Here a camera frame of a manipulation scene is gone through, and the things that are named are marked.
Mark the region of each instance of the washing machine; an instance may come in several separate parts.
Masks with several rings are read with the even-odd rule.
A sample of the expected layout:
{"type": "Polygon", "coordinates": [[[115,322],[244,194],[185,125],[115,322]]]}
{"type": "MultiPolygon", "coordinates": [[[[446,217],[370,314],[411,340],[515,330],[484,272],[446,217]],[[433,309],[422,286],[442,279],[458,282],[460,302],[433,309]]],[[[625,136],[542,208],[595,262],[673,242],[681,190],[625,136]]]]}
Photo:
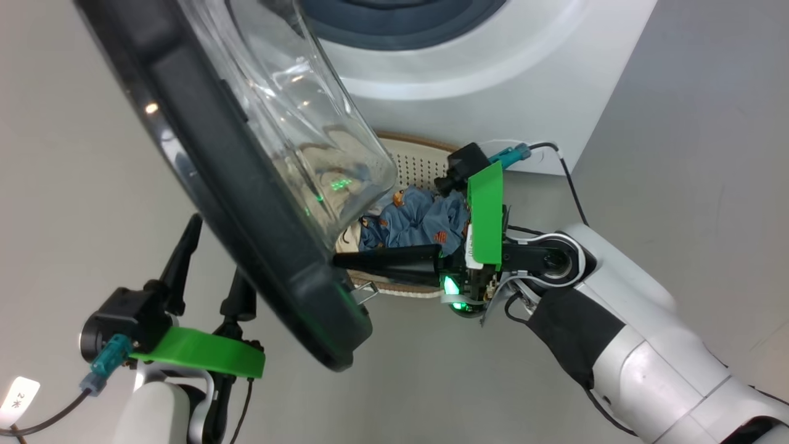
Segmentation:
{"type": "MultiPolygon", "coordinates": [[[[572,168],[656,0],[303,0],[376,130],[493,154],[554,141],[572,168]]],[[[562,174],[552,153],[512,170],[562,174]]]]}

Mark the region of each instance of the green bracket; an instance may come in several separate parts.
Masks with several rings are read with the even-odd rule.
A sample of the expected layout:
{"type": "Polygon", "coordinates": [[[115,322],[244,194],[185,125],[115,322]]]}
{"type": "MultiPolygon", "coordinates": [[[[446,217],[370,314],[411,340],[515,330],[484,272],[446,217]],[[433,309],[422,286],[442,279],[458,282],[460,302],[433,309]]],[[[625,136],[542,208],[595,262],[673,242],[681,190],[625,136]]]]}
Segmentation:
{"type": "Polygon", "coordinates": [[[481,264],[501,269],[501,230],[503,223],[504,173],[495,162],[469,178],[472,256],[481,264]]]}
{"type": "Polygon", "coordinates": [[[153,352],[131,357],[255,379],[263,376],[266,363],[266,355],[251,345],[182,327],[170,327],[153,352]]]}

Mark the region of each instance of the white tag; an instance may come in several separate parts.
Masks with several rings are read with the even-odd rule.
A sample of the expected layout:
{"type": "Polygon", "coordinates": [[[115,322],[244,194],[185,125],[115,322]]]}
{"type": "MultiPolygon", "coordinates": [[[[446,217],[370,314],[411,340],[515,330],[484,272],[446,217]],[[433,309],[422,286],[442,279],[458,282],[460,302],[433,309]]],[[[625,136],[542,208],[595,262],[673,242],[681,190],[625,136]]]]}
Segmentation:
{"type": "Polygon", "coordinates": [[[474,245],[471,242],[471,224],[466,232],[466,268],[482,269],[482,264],[474,260],[474,245]]]}
{"type": "Polygon", "coordinates": [[[9,428],[24,415],[28,406],[39,392],[39,384],[32,379],[17,377],[11,384],[6,400],[0,406],[0,428],[9,428]]]}

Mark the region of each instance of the floor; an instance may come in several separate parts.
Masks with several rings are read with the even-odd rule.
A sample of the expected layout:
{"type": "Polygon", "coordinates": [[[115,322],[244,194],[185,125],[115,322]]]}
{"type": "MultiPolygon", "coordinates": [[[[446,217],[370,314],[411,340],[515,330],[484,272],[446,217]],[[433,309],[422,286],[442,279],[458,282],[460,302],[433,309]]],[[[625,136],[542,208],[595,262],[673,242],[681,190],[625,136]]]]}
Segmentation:
{"type": "MultiPolygon", "coordinates": [[[[674,294],[736,375],[781,397],[788,40],[783,0],[660,0],[574,172],[591,225],[674,294]]],[[[69,2],[0,4],[0,60],[0,384],[43,383],[24,425],[76,396],[82,323],[118,285],[159,272],[193,207],[69,2]]],[[[561,178],[508,175],[506,200],[533,228],[577,220],[561,178]]],[[[204,235],[182,325],[220,323],[232,273],[204,235]]],[[[239,442],[636,442],[501,314],[479,329],[426,301],[369,309],[375,334],[332,374],[261,307],[246,332],[269,361],[239,442]]],[[[132,380],[119,371],[28,441],[109,442],[132,380]]]]}

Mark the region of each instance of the laundry basket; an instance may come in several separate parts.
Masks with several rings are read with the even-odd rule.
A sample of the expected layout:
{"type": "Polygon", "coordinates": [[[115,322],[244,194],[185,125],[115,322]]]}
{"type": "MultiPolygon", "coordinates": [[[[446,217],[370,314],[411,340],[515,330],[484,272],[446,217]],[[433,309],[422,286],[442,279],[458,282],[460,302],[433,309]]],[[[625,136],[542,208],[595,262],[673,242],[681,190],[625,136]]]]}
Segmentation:
{"type": "MultiPolygon", "coordinates": [[[[408,134],[384,131],[377,131],[376,133],[383,143],[383,147],[387,149],[397,164],[398,185],[392,192],[406,188],[409,185],[435,192],[436,185],[433,183],[433,179],[445,176],[447,173],[447,156],[458,149],[458,147],[453,145],[408,134]]],[[[359,251],[360,236],[361,227],[359,227],[359,224],[355,224],[340,236],[336,250],[341,253],[359,251]]],[[[353,284],[357,287],[373,282],[379,292],[388,295],[422,299],[443,295],[443,289],[439,287],[429,288],[396,284],[383,277],[353,270],[350,270],[348,273],[353,284]]]]}

